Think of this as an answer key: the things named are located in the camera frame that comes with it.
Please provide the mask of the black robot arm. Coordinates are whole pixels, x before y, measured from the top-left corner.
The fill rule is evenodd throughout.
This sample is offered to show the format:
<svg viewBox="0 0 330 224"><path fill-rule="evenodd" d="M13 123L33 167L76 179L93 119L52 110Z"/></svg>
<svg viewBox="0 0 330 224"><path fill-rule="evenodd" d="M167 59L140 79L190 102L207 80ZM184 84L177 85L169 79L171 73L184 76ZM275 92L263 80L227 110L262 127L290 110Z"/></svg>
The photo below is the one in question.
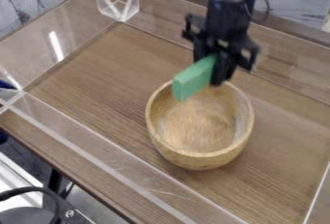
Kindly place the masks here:
<svg viewBox="0 0 330 224"><path fill-rule="evenodd" d="M215 57L210 84L232 78L236 68L251 71L260 47L248 37L255 0L207 0L206 16L185 15L181 37L194 44L194 62Z"/></svg>

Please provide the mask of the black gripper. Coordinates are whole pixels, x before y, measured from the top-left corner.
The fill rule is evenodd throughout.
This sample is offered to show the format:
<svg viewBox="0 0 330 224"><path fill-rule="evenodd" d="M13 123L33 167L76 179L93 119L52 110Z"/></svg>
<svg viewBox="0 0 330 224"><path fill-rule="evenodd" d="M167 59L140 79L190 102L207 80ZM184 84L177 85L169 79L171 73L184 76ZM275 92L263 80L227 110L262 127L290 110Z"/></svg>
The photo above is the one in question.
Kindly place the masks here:
<svg viewBox="0 0 330 224"><path fill-rule="evenodd" d="M259 45L248 38L255 0L207 0L206 16L185 15L181 37L194 44L194 62L215 56L210 84L220 86L236 67L252 70Z"/></svg>

